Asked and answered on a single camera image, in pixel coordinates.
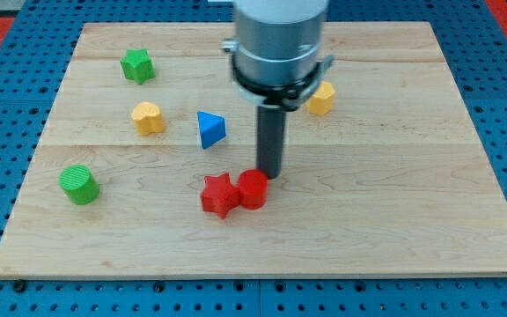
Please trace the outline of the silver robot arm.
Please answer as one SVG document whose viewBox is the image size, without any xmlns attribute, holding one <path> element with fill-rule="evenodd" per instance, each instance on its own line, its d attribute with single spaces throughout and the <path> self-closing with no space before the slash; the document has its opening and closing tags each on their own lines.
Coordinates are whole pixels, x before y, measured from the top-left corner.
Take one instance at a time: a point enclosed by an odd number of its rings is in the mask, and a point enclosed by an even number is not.
<svg viewBox="0 0 507 317">
<path fill-rule="evenodd" d="M 334 57 L 319 59 L 328 0 L 237 0 L 223 42 L 235 83 L 262 107 L 295 111 L 317 91 Z"/>
</svg>

